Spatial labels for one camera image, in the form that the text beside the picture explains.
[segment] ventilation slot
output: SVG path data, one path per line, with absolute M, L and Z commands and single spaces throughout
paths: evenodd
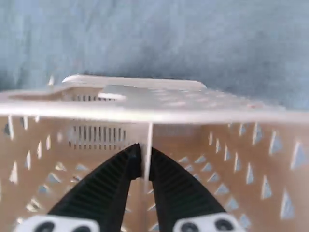
M 73 149 L 121 150 L 127 145 L 126 131 L 119 127 L 73 126 L 68 130 L 68 145 Z
M 103 101 L 103 102 L 110 102 L 110 101 L 115 101 L 117 99 L 115 98 L 101 98 L 98 97 L 95 94 L 77 94 L 77 95 L 71 95 L 69 96 L 69 98 L 71 99 L 71 101 L 82 101 L 82 102 L 95 102 L 95 101 Z

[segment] plastic basket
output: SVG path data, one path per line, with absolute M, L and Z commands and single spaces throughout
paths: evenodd
M 309 115 L 199 82 L 71 76 L 0 94 L 0 226 L 47 213 L 91 170 L 141 145 L 122 231 L 158 231 L 151 147 L 177 161 L 249 231 L 307 231 Z

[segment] triangular hole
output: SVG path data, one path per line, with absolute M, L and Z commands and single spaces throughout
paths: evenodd
M 240 162 L 240 159 L 238 157 L 238 153 L 236 152 L 236 154 L 235 154 L 234 171 L 237 172 L 239 170 L 241 170 L 241 162 Z
M 277 136 L 276 132 L 273 132 L 273 140 L 270 148 L 270 154 L 276 153 L 282 150 L 282 142 L 280 138 Z
M 264 176 L 263 186 L 262 186 L 262 199 L 266 199 L 272 196 L 271 187 L 267 180 L 267 177 Z
M 66 171 L 66 167 L 63 165 L 63 163 L 61 162 L 57 162 L 56 165 L 55 165 L 55 169 L 57 171 Z
M 159 224 L 155 224 L 151 227 L 150 231 L 160 231 Z
M 48 188 L 45 185 L 40 185 L 38 188 L 38 192 L 42 194 L 47 194 L 48 193 Z
M 187 156 L 185 156 L 185 157 L 181 158 L 178 162 L 179 162 L 179 163 L 188 163 L 188 162 L 189 162 L 189 159 L 188 159 Z
M 198 174 L 194 174 L 193 177 L 194 177 L 196 180 L 200 181 L 200 178 L 199 178 Z
M 13 168 L 11 170 L 11 175 L 9 180 L 17 185 L 18 183 L 18 174 L 17 174 L 17 162 L 15 161 L 13 164 Z
M 263 138 L 262 129 L 258 123 L 254 127 L 253 144 L 257 144 Z
M 292 219 L 294 218 L 294 216 L 295 216 L 294 206 L 292 204 L 290 196 L 286 191 L 284 191 L 280 217 L 281 219 Z
M 237 201 L 232 197 L 226 204 L 225 208 L 226 210 L 231 211 L 231 210 L 238 209 L 239 206 L 238 206 Z
M 230 152 L 228 151 L 228 148 L 227 146 L 225 145 L 225 154 L 224 154 L 224 161 L 227 161 L 231 158 L 231 154 Z
M 220 180 L 220 177 L 216 172 L 214 172 L 207 182 L 217 182 L 218 180 Z
M 227 193 L 229 193 L 229 190 L 228 190 L 227 186 L 223 183 L 219 186 L 219 188 L 215 192 L 216 195 L 225 195 Z
M 251 222 L 250 222 L 249 218 L 247 217 L 247 215 L 245 215 L 245 214 L 241 215 L 239 222 L 243 226 L 243 228 L 245 228 L 245 229 L 247 229 L 251 226 Z
M 37 156 L 39 159 L 42 157 L 42 142 L 41 141 L 39 141 L 39 144 L 38 144 Z
M 78 164 L 76 166 L 76 170 L 78 170 L 78 171 L 88 171 L 89 169 L 86 168 L 85 166 L 83 166 L 82 164 Z
M 41 205 L 35 200 L 31 199 L 30 203 L 27 204 L 26 209 L 30 212 L 38 212 L 41 209 Z
M 209 137 L 208 137 L 208 145 L 212 145 L 212 132 L 209 133 Z
M 244 124 L 240 125 L 239 135 L 242 136 L 247 132 L 246 126 Z
M 216 153 L 218 153 L 220 150 L 221 150 L 220 142 L 219 142 L 219 139 L 217 139 L 217 142 L 216 142 Z
M 6 134 L 7 136 L 10 136 L 10 129 L 9 129 L 9 124 L 5 124 L 3 133 Z
M 81 179 L 82 179 L 82 178 L 80 178 L 79 176 L 76 175 L 76 176 L 73 176 L 71 182 L 75 182 L 75 183 L 76 183 L 76 182 L 81 181 Z
M 25 167 L 30 170 L 31 169 L 31 153 L 28 151 L 27 156 L 26 156 L 26 163 Z
M 194 168 L 191 165 L 186 166 L 185 168 L 188 172 L 194 171 Z
M 198 159 L 195 160 L 194 163 L 203 163 L 205 161 L 206 161 L 206 158 L 205 158 L 205 156 L 202 155 L 202 156 L 198 157 Z
M 153 206 L 149 207 L 149 209 L 148 209 L 148 211 L 154 211 L 154 210 L 156 210 L 155 204 Z
M 291 163 L 291 168 L 299 168 L 302 165 L 308 164 L 309 159 L 306 155 L 303 146 L 300 143 L 297 143 L 295 146 L 295 155 L 294 160 Z
M 47 180 L 51 183 L 60 183 L 61 180 L 53 173 L 50 173 L 47 177 Z
M 254 175 L 253 175 L 252 167 L 251 167 L 251 164 L 248 163 L 246 184 L 251 184 L 253 181 L 254 181 Z
M 50 135 L 48 135 L 46 138 L 46 150 L 50 150 L 50 148 L 51 148 L 51 139 Z
M 212 170 L 212 166 L 210 163 L 207 163 L 204 168 L 202 168 L 202 172 L 210 172 Z

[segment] white plastic basket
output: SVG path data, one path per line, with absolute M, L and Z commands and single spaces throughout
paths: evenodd
M 198 179 L 249 231 L 307 231 L 309 114 L 195 81 L 71 76 L 0 94 L 0 226 L 45 214 L 91 170 L 140 143 L 123 231 L 158 229 L 151 147 Z

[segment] screw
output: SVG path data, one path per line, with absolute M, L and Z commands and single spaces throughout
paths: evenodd
M 233 225 L 225 220 L 225 219 L 219 219 L 215 222 L 216 228 L 218 231 L 232 231 L 233 230 Z
M 198 227 L 196 224 L 193 224 L 191 222 L 187 222 L 182 225 L 181 227 L 182 232 L 199 232 Z

